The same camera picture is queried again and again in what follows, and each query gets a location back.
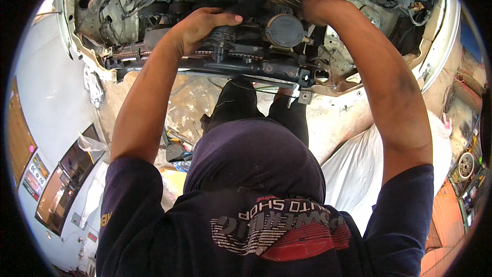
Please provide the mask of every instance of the navy t-shirt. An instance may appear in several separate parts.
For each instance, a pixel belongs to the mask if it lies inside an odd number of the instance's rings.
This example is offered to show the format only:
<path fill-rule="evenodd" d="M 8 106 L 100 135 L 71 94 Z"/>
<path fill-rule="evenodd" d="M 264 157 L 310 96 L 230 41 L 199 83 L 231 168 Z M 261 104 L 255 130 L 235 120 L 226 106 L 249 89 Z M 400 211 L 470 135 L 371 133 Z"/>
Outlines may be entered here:
<path fill-rule="evenodd" d="M 361 237 L 347 212 L 323 204 L 321 169 L 289 130 L 224 123 L 196 145 L 184 194 L 167 212 L 153 165 L 111 163 L 97 275 L 418 276 L 433 180 L 432 165 L 392 178 Z"/>

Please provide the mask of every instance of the wall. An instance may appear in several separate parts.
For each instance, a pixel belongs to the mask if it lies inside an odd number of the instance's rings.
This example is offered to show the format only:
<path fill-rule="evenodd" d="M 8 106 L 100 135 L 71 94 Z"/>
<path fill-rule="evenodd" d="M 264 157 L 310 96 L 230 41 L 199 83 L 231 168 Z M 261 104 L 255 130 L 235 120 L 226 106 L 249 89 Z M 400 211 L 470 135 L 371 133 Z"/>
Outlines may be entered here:
<path fill-rule="evenodd" d="M 77 58 L 72 61 L 66 55 L 54 15 L 33 25 L 22 46 L 15 71 L 22 110 L 38 145 L 36 153 L 50 175 L 79 137 L 78 131 L 83 132 L 94 121 L 97 125 L 95 110 L 84 89 L 83 68 L 82 61 Z M 103 138 L 102 133 L 98 131 L 98 134 Z M 99 221 L 97 212 L 92 213 L 87 220 L 88 226 L 82 230 L 70 219 L 73 212 L 82 214 L 88 189 L 101 160 L 77 194 L 60 237 L 34 218 L 37 201 L 24 186 L 18 188 L 19 201 L 34 237 L 48 260 L 62 269 L 77 268 L 78 254 L 83 245 L 77 239 L 81 237 L 85 241 L 90 225 Z"/>

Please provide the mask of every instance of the man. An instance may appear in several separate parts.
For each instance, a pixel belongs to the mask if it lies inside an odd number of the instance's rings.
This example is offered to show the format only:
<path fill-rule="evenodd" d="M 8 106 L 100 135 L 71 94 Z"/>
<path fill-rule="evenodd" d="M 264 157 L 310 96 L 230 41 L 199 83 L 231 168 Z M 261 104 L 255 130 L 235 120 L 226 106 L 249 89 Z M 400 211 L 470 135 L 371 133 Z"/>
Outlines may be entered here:
<path fill-rule="evenodd" d="M 214 27 L 242 21 L 202 8 L 157 44 L 118 115 L 101 209 L 98 276 L 420 274 L 433 167 L 417 82 L 352 3 L 300 1 L 308 22 L 333 27 L 347 46 L 383 140 L 382 188 L 364 236 L 349 214 L 323 205 L 323 175 L 298 116 L 305 110 L 294 103 L 293 126 L 284 114 L 263 118 L 255 97 L 246 93 L 250 84 L 241 81 L 229 82 L 212 117 L 204 117 L 184 194 L 163 212 L 161 176 L 152 164 L 178 62 Z"/>

